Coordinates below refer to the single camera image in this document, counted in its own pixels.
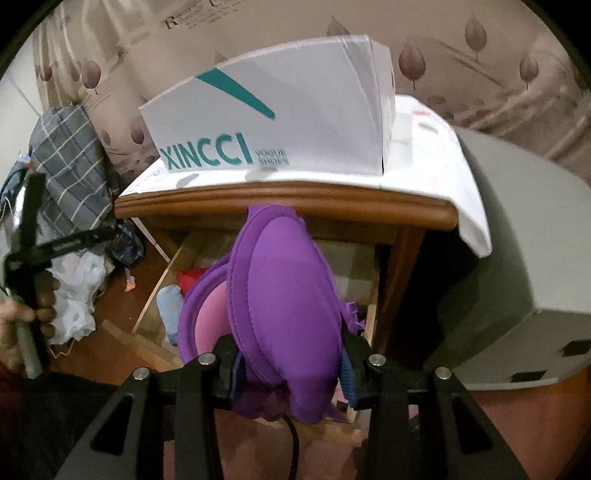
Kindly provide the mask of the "person's left hand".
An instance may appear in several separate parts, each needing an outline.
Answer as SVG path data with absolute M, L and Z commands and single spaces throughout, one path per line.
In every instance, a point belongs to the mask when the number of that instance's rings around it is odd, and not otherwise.
M 39 326 L 46 338 L 51 338 L 55 333 L 51 321 L 56 316 L 55 291 L 59 288 L 59 281 L 50 273 L 44 272 L 35 278 L 35 287 L 39 305 L 37 309 L 14 299 L 1 303 L 1 364 L 11 372 L 20 373 L 24 365 L 18 346 L 18 325 L 32 323 Z

